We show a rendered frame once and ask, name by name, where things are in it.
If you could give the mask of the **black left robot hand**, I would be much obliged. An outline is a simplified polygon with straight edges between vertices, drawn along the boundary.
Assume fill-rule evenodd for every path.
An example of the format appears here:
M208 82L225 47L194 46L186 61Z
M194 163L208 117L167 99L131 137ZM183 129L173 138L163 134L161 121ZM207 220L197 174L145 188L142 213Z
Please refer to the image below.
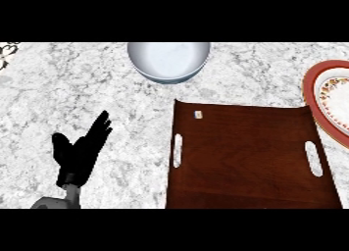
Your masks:
M61 132L52 134L53 159L59 165L56 180L59 187L68 184L81 187L87 183L112 131L109 124L108 111L102 111L87 134L74 143Z

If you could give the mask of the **dark brown wooden tray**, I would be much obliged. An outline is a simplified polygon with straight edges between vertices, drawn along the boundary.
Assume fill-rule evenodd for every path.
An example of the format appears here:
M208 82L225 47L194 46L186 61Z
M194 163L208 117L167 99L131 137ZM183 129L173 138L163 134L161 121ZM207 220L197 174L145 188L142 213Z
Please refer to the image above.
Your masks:
M167 207L338 209L341 202L309 107L174 103L180 164Z

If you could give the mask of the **red rimmed floral plate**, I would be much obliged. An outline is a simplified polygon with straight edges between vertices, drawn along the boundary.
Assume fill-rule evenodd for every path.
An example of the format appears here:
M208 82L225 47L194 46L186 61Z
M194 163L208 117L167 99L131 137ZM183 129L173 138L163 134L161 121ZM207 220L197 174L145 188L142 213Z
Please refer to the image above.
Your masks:
M318 125L349 148L349 61L328 60L310 67L303 93Z

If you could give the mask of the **white bowl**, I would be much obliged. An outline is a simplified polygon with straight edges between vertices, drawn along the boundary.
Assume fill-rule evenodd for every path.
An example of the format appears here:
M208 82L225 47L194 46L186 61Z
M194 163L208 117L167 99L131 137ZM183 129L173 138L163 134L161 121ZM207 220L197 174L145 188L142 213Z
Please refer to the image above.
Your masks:
M127 54L139 74L161 84L188 81L205 66L210 42L129 42Z

